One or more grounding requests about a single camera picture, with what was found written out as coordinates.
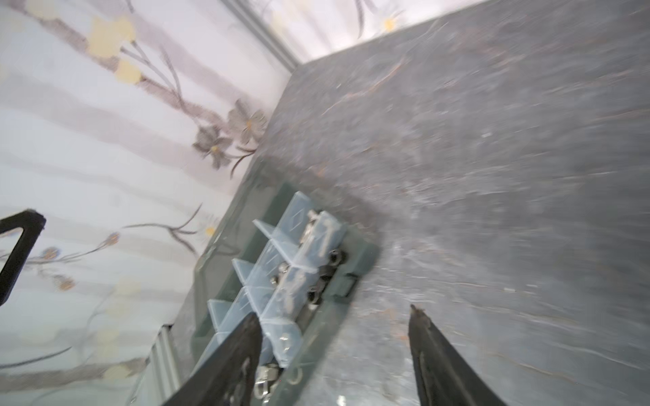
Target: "black frame part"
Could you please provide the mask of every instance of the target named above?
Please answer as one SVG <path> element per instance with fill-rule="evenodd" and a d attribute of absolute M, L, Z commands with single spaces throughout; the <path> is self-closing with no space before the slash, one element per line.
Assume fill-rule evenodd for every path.
<path fill-rule="evenodd" d="M 45 217 L 35 210 L 27 209 L 0 220 L 0 234 L 13 229 L 23 229 L 18 242 L 6 259 L 0 272 L 0 306 L 4 305 L 18 280 L 36 239 L 45 227 Z"/>
<path fill-rule="evenodd" d="M 413 305 L 408 337 L 422 406 L 505 406 L 424 311 Z"/>
<path fill-rule="evenodd" d="M 261 350 L 262 327 L 249 313 L 164 406 L 249 406 Z"/>

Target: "yellow flower center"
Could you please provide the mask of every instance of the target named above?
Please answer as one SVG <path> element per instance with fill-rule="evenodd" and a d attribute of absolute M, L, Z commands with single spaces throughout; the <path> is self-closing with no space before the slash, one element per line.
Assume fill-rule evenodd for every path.
<path fill-rule="evenodd" d="M 387 18 L 383 21 L 383 29 L 386 30 L 386 32 L 394 31 L 396 27 L 397 21 L 395 21 L 395 18 Z"/>

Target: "gray flower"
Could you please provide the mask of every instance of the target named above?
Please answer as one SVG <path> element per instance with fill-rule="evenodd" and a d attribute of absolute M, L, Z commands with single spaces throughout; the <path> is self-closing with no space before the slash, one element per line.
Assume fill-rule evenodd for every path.
<path fill-rule="evenodd" d="M 235 108 L 228 113 L 228 125 L 234 133 L 239 135 L 242 144 L 248 144 L 251 137 L 256 142 L 260 142 L 267 130 L 268 122 L 262 110 L 250 114 L 250 109 L 240 99 L 235 102 Z"/>
<path fill-rule="evenodd" d="M 219 136 L 218 127 L 201 127 L 196 133 L 196 142 L 192 144 L 197 151 L 203 153 L 203 157 L 212 156 L 212 166 L 219 169 L 230 163 L 226 150 L 232 145 L 230 138 Z"/>

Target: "gray tabletop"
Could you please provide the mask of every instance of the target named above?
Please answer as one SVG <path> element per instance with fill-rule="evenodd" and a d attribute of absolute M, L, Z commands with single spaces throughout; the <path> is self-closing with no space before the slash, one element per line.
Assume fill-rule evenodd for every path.
<path fill-rule="evenodd" d="M 509 405 L 648 404 L 650 8 L 503 0 L 298 68 L 260 155 L 382 254 L 300 405 L 418 405 L 409 304 Z"/>

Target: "floral wallpaper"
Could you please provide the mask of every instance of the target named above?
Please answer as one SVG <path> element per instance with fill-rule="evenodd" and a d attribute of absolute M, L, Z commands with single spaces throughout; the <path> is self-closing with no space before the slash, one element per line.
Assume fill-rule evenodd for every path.
<path fill-rule="evenodd" d="M 0 0 L 0 404 L 126 404 L 289 75 L 219 1 Z"/>
<path fill-rule="evenodd" d="M 240 0 L 300 62 L 484 0 Z"/>

